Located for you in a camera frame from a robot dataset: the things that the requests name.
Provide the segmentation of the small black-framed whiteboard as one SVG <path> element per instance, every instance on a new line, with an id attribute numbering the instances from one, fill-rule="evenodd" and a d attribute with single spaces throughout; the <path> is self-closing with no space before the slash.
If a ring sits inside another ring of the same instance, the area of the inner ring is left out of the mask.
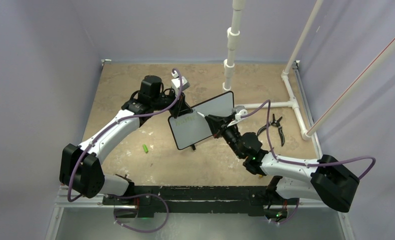
<path id="1" fill-rule="evenodd" d="M 203 115 L 227 117 L 232 114 L 234 93 L 227 91 L 191 107 L 192 112 L 182 116 L 170 116 L 168 124 L 178 150 L 186 149 L 213 134 Z"/>

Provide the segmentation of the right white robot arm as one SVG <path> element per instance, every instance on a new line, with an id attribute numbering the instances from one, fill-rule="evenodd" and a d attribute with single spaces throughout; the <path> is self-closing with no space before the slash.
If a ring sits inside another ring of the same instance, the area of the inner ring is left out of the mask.
<path id="1" fill-rule="evenodd" d="M 271 176 L 266 197 L 274 204 L 288 199 L 322 201 L 338 212 L 351 208 L 360 179 L 333 156 L 300 159 L 264 150 L 257 134 L 241 134 L 233 117 L 204 116 L 214 138 L 223 138 L 253 175 Z"/>

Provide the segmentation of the green marker cap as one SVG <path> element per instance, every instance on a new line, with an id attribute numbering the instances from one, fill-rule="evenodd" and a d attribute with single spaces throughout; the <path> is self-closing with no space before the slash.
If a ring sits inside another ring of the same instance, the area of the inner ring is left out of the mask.
<path id="1" fill-rule="evenodd" d="M 142 145 L 142 148 L 143 148 L 143 151 L 144 151 L 146 154 L 149 152 L 149 149 L 148 149 L 148 147 L 147 147 L 146 144 L 143 144 L 143 145 Z"/>

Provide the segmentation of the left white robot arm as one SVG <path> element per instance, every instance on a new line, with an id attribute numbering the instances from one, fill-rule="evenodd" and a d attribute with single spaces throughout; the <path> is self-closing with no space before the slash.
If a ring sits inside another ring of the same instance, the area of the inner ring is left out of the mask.
<path id="1" fill-rule="evenodd" d="M 134 200 L 134 182 L 122 175 L 105 175 L 102 164 L 123 139 L 151 117 L 166 111 L 173 117 L 192 113 L 183 92 L 190 83 L 176 69 L 172 76 L 170 88 L 164 88 L 158 76 L 145 76 L 140 89 L 130 96 L 109 123 L 80 144 L 70 143 L 64 147 L 59 181 L 68 187 L 69 202 L 79 197 L 93 198 L 98 194 L 113 195 L 123 205 Z"/>

